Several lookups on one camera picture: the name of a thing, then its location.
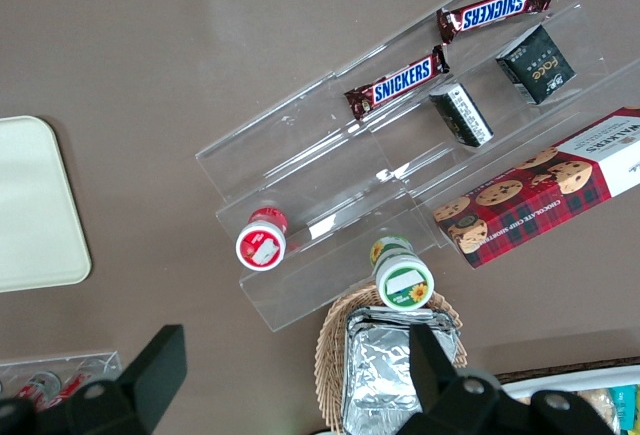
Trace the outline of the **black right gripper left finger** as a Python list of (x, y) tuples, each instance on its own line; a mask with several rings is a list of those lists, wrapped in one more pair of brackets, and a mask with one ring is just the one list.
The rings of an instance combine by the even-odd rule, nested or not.
[(151, 434), (187, 375), (184, 326), (165, 325), (115, 380), (82, 387), (64, 404), (70, 434)]

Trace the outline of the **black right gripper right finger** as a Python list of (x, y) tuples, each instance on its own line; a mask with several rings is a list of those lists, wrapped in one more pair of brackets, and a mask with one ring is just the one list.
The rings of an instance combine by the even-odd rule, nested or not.
[(409, 330), (410, 376), (422, 411), (400, 434), (493, 434), (499, 394), (479, 372), (453, 367), (426, 325)]

